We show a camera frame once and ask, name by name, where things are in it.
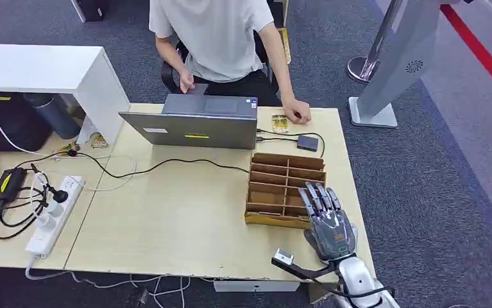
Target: office chair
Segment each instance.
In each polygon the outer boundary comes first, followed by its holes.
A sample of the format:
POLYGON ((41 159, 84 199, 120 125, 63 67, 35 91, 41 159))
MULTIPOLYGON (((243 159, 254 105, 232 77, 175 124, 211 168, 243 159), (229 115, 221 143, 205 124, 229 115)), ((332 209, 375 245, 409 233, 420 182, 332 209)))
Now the office chair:
MULTIPOLYGON (((268 62, 268 56, 266 54, 266 50, 264 49, 264 46, 261 41, 261 37, 257 32, 253 32, 253 37, 255 38, 255 52, 257 53, 257 56, 261 60, 261 62, 264 64, 264 66, 267 67, 267 76, 268 79, 270 80, 270 87, 274 90, 274 93, 278 92, 278 82, 276 80, 276 76, 274 75, 272 68, 270 67, 270 63, 268 62)), ((185 59, 187 58, 187 55, 189 54, 189 50, 187 50, 187 47, 183 44, 182 41, 179 41, 176 45, 176 50, 180 54, 182 61, 185 62, 185 59)), ((174 69, 168 64, 167 62, 163 61, 161 65, 161 79, 162 83, 166 86, 168 90, 172 93, 176 94, 181 94, 182 91, 180 90, 179 84, 176 84, 174 80, 174 69)))

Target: white sticker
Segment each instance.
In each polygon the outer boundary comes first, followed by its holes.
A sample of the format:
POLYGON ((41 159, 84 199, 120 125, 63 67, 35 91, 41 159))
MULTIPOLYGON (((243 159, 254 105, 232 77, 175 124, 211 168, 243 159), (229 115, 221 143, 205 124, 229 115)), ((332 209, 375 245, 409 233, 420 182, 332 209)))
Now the white sticker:
POLYGON ((164 128, 144 128, 148 133, 168 133, 164 128))

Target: power strip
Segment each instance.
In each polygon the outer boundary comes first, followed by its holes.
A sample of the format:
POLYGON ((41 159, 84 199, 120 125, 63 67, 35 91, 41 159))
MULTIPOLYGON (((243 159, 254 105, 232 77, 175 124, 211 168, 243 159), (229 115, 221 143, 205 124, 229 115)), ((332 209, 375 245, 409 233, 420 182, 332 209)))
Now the power strip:
MULTIPOLYGON (((80 176, 73 176, 78 182, 85 185, 85 181, 80 176)), ((47 257, 53 246, 57 242, 58 236, 72 212, 72 208, 78 201, 83 186, 76 183, 69 176, 65 176, 58 190, 63 190, 68 193, 68 199, 63 203, 57 203, 54 200, 49 202, 49 205, 42 212, 35 223, 36 230, 30 241, 25 247, 27 252, 32 252, 40 255, 42 258, 47 257)))

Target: robotic hand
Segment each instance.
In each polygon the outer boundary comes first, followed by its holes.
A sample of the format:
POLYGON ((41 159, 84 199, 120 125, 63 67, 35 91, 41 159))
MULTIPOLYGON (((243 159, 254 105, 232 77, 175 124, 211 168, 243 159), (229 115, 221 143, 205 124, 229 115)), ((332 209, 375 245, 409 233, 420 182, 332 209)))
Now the robotic hand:
POLYGON ((313 186, 306 182, 306 188, 300 188, 299 193, 310 217, 310 230, 305 230, 304 236, 327 267, 317 271, 303 269, 293 264, 293 255, 281 249, 276 251, 272 264, 300 279, 310 279, 318 284, 321 283, 317 277, 336 273, 343 291, 330 288, 327 291, 336 295, 340 308, 399 308, 387 291, 392 288, 383 287, 356 256, 357 229, 350 223, 334 191, 320 183, 313 186))

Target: red line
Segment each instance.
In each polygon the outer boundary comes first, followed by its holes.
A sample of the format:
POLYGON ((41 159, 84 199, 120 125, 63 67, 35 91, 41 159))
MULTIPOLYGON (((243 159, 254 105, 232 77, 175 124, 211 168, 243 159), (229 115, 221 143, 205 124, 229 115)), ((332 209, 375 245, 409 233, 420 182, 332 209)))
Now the red line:
POLYGON ((470 31, 470 29, 465 25, 463 20, 449 4, 441 4, 440 10, 444 13, 461 39, 463 39, 463 42, 465 42, 472 53, 492 76, 492 56, 489 54, 489 51, 482 45, 482 43, 480 43, 474 34, 472 34, 472 31, 470 31))

